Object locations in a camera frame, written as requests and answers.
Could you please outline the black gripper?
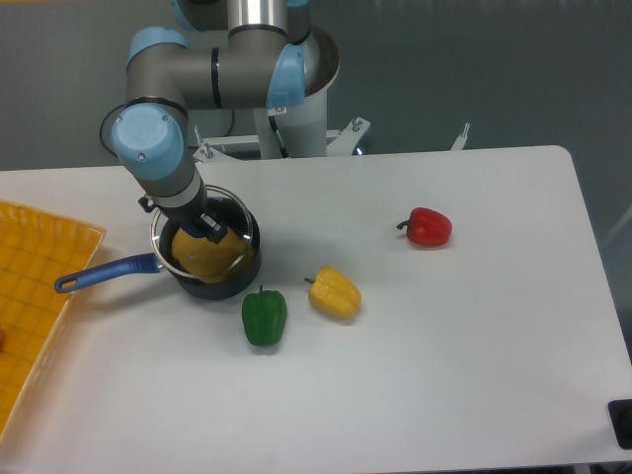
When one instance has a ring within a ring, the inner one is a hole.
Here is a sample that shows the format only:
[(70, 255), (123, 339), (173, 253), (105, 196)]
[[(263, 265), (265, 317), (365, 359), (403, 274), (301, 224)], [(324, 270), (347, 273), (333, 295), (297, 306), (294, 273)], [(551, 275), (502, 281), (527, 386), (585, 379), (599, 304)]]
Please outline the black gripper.
[(205, 192), (197, 192), (191, 199), (184, 195), (173, 197), (145, 195), (137, 202), (144, 212), (161, 210), (190, 235), (203, 235), (213, 243), (220, 243), (227, 235), (226, 223), (214, 214), (205, 213)]

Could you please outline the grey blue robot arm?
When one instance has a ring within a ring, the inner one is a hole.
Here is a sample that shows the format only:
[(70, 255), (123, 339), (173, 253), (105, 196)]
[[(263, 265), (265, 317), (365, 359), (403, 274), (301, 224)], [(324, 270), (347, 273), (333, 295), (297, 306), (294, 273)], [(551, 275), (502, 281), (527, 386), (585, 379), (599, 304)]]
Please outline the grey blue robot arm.
[(184, 36), (162, 27), (132, 39), (126, 97), (111, 131), (118, 160), (155, 206), (191, 236), (218, 243), (223, 217), (207, 194), (186, 132), (191, 110), (296, 107), (307, 95), (301, 43), (310, 34), (306, 1), (174, 1), (186, 28), (221, 31), (228, 44), (191, 49)]

